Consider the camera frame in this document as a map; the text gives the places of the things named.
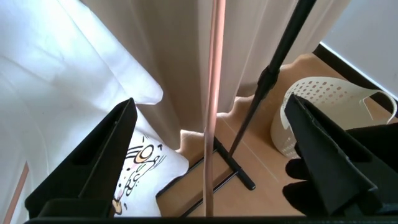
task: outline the brown floor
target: brown floor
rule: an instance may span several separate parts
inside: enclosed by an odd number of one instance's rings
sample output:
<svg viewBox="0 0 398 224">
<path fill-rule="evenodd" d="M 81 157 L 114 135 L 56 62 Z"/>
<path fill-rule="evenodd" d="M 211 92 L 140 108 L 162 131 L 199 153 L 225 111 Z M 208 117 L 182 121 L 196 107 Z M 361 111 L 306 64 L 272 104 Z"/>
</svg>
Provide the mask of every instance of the brown floor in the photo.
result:
<svg viewBox="0 0 398 224">
<path fill-rule="evenodd" d="M 296 180 L 284 172 L 288 159 L 273 146 L 269 130 L 272 118 L 287 89 L 297 80 L 312 76 L 342 78 L 313 54 L 300 56 L 293 64 L 285 66 L 280 71 L 276 86 L 257 110 L 234 155 L 236 161 L 256 183 L 256 189 L 249 191 L 237 177 L 233 177 L 214 195 L 215 216 L 301 215 L 282 195 L 282 187 Z M 226 149 L 231 147 L 251 99 L 251 97 L 237 98 L 232 112 L 218 116 L 216 137 Z M 375 118 L 389 115 L 372 100 L 368 100 L 367 104 L 372 114 L 375 114 Z M 190 161 L 191 165 L 203 156 L 203 148 L 202 135 L 182 134 L 180 153 Z M 214 185 L 230 172 L 222 158 L 214 154 Z M 193 205 L 201 197 L 202 179 L 203 166 L 200 165 L 160 196 L 157 201 L 162 215 L 177 217 Z M 191 213 L 191 216 L 202 215 L 202 206 Z"/>
</svg>

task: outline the black tripod leg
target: black tripod leg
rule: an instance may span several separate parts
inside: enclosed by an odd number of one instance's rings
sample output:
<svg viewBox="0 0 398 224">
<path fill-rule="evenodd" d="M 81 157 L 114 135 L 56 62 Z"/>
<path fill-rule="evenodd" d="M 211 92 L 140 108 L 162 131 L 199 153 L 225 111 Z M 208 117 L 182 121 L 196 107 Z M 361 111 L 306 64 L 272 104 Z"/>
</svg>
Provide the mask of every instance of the black tripod leg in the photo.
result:
<svg viewBox="0 0 398 224">
<path fill-rule="evenodd" d="M 310 14 L 315 1 L 316 0 L 300 0 L 297 3 L 269 66 L 261 73 L 260 79 L 257 83 L 257 90 L 254 94 L 248 114 L 246 115 L 246 118 L 244 119 L 235 137 L 235 140 L 231 146 L 231 150 L 229 150 L 229 156 L 234 154 L 238 144 L 242 140 L 244 132 L 249 126 L 250 120 L 254 116 L 254 113 L 256 112 L 257 107 L 260 105 L 262 99 L 264 99 L 272 87 L 274 87 L 278 79 L 279 68 L 285 60 L 286 55 L 292 47 L 294 41 L 296 40 L 296 37 L 303 27 L 305 20 Z"/>
</svg>

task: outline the black baseboard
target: black baseboard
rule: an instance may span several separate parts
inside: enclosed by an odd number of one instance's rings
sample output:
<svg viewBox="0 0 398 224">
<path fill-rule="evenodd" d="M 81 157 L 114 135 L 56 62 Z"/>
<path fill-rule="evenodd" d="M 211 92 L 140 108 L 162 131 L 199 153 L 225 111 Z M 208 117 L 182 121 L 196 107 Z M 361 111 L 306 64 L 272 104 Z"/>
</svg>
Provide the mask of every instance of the black baseboard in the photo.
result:
<svg viewBox="0 0 398 224">
<path fill-rule="evenodd" d="M 351 66 L 347 65 L 344 61 L 342 61 L 339 57 L 337 57 L 334 53 L 330 52 L 326 49 L 322 44 L 319 44 L 318 47 L 313 51 L 313 53 L 329 65 L 332 69 L 346 78 L 349 82 L 354 83 L 355 85 L 361 86 L 363 88 L 369 88 L 373 90 L 380 90 L 375 84 L 371 83 L 361 74 L 359 74 L 355 69 Z M 384 109 L 388 110 L 392 113 L 391 102 L 381 93 L 376 93 L 371 97 L 376 103 L 380 104 Z"/>
</svg>

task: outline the wall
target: wall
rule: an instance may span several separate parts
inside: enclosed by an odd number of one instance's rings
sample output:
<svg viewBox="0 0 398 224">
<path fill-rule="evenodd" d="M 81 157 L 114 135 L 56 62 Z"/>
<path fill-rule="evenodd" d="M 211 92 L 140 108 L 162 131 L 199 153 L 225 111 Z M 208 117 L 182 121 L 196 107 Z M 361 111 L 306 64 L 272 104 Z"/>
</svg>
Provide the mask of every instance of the wall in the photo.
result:
<svg viewBox="0 0 398 224">
<path fill-rule="evenodd" d="M 396 0 L 352 0 L 322 44 L 398 100 L 396 9 Z"/>
</svg>

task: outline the perforated basket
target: perforated basket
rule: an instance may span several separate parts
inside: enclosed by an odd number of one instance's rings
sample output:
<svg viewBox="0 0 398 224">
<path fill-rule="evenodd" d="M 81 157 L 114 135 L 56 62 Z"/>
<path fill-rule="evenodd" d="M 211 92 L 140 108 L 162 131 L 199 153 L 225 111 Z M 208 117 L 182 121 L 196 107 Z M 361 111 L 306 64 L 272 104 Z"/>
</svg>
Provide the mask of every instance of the perforated basket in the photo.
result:
<svg viewBox="0 0 398 224">
<path fill-rule="evenodd" d="M 330 77 L 308 77 L 295 82 L 286 92 L 282 106 L 271 124 L 271 139 L 275 147 L 289 158 L 298 158 L 294 150 L 296 139 L 287 121 L 284 108 L 291 94 L 313 103 L 343 129 L 387 124 L 397 112 L 395 100 L 381 90 L 369 90 L 345 80 Z M 393 107 L 391 117 L 373 120 L 364 100 L 375 93 L 383 93 Z"/>
</svg>

